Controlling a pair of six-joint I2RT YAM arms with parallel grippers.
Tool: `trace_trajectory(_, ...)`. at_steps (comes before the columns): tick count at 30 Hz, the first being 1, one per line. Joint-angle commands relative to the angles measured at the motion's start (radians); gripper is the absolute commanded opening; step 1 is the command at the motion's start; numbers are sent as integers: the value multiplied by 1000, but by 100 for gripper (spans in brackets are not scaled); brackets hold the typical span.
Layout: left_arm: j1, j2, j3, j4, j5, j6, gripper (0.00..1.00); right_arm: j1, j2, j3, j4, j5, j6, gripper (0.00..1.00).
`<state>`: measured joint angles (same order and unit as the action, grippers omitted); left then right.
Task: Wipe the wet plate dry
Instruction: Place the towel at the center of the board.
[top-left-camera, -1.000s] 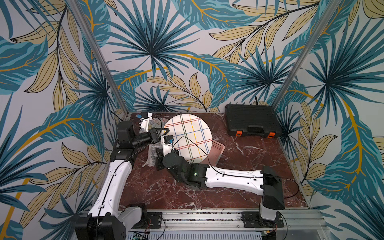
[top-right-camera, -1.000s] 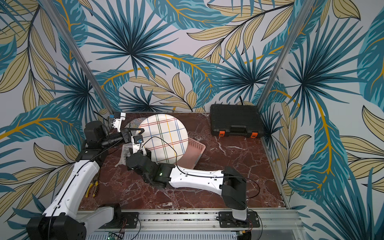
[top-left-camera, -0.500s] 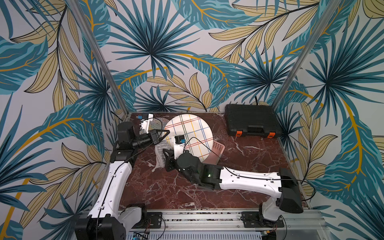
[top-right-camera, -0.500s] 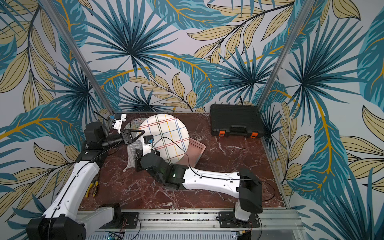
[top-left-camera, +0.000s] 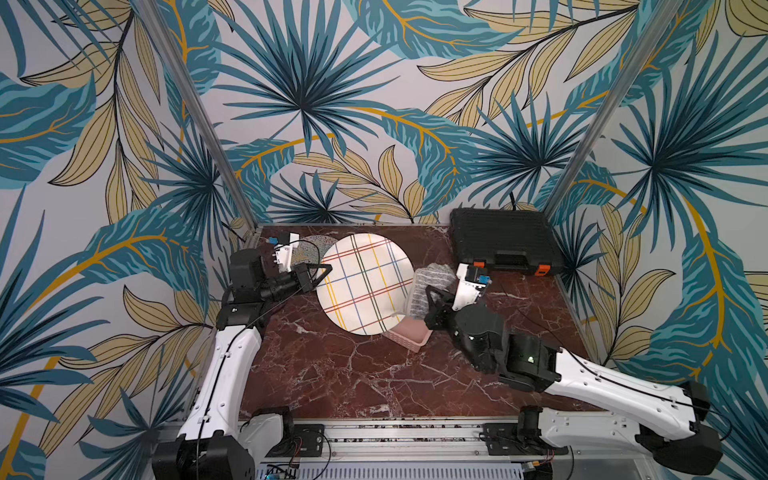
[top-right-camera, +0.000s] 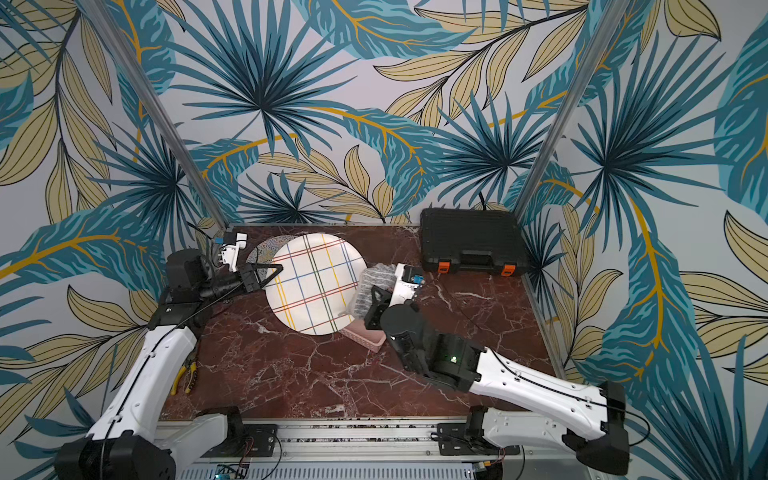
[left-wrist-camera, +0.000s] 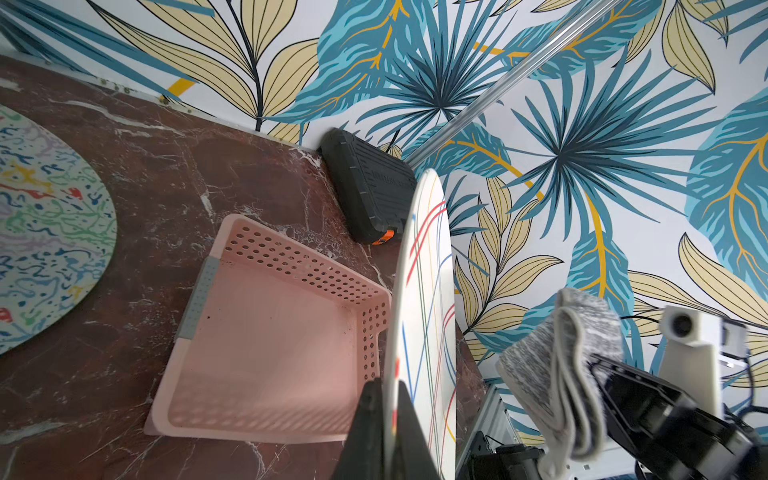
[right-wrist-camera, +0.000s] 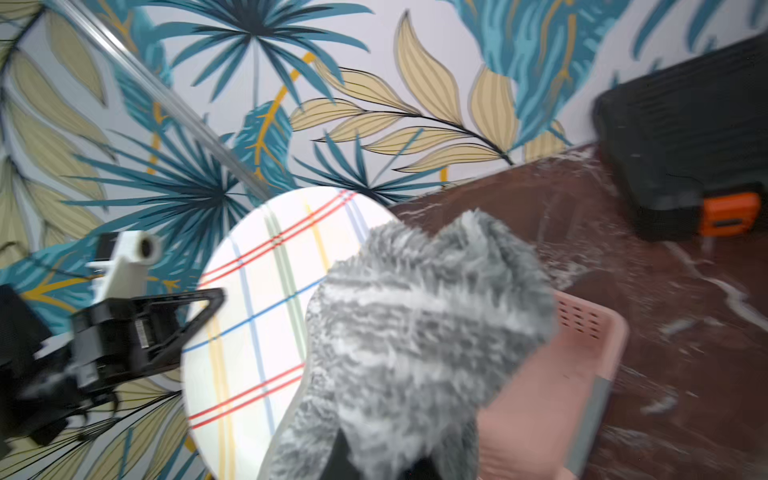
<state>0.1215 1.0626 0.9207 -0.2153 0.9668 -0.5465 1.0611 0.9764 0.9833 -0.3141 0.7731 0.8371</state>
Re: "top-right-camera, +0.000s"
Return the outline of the colourful squiggle pattern plate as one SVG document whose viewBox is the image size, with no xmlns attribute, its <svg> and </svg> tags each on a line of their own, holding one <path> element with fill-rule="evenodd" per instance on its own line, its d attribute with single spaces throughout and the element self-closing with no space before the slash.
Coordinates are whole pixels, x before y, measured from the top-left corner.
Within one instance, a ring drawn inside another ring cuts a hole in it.
<svg viewBox="0 0 768 480">
<path fill-rule="evenodd" d="M 248 255 L 246 262 L 270 264 L 277 252 L 293 239 L 295 239 L 294 235 L 279 235 L 268 238 L 254 247 Z"/>
</svg>

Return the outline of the white plaid striped plate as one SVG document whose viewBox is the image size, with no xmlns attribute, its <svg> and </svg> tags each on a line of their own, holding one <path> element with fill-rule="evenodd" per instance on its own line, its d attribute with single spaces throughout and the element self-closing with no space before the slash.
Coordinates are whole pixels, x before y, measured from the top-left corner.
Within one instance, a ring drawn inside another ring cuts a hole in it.
<svg viewBox="0 0 768 480">
<path fill-rule="evenodd" d="M 353 322 L 354 303 L 366 261 L 348 241 L 328 233 L 298 236 L 272 262 L 282 271 L 265 287 L 270 308 L 290 330 L 323 336 Z"/>
</svg>

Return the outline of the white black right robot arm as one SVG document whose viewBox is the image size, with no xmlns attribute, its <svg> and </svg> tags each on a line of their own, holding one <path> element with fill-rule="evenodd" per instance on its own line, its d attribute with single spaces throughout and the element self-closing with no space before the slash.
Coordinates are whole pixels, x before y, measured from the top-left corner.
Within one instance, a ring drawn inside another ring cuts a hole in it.
<svg viewBox="0 0 768 480">
<path fill-rule="evenodd" d="M 363 305 L 369 330 L 385 333 L 403 368 L 433 385 L 495 398 L 543 417 L 541 434 L 516 426 L 504 412 L 474 410 L 465 440 L 503 449 L 539 444 L 575 454 L 583 465 L 606 474 L 629 470 L 630 442 L 624 427 L 626 394 L 612 381 L 597 386 L 576 384 L 525 367 L 455 334 L 442 333 L 422 316 L 410 299 L 373 286 Z"/>
</svg>

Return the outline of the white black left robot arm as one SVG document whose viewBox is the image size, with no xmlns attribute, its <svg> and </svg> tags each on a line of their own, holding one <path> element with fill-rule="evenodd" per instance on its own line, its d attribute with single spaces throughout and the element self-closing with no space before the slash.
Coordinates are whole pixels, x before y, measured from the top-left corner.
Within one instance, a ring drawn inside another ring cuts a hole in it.
<svg viewBox="0 0 768 480">
<path fill-rule="evenodd" d="M 198 249 L 171 254 L 168 285 L 148 324 L 139 357 L 115 398 L 85 436 L 64 444 L 53 462 L 60 479 L 174 479 L 198 459 L 247 451 L 236 407 L 208 409 L 165 439 L 156 430 L 179 371 L 196 352 L 212 309 L 263 290 L 280 264 L 244 264 L 218 275 Z"/>
</svg>

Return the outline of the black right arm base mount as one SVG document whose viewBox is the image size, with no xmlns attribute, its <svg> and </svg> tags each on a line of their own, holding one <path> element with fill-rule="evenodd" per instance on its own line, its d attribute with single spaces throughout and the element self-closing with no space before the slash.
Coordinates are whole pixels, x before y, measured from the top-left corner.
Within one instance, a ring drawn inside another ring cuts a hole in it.
<svg viewBox="0 0 768 480">
<path fill-rule="evenodd" d="M 518 455 L 519 445 L 497 447 L 484 440 L 479 433 L 469 433 L 465 423 L 438 423 L 430 433 L 430 439 L 438 443 L 441 456 Z"/>
</svg>

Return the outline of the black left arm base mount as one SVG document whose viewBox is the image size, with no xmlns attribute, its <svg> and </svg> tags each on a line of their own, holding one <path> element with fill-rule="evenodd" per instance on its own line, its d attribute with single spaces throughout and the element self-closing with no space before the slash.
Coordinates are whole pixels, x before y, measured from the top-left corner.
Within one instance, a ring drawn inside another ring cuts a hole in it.
<svg viewBox="0 0 768 480">
<path fill-rule="evenodd" d="M 277 445 L 277 424 L 244 424 L 225 441 L 203 454 L 203 458 L 269 458 Z"/>
</svg>

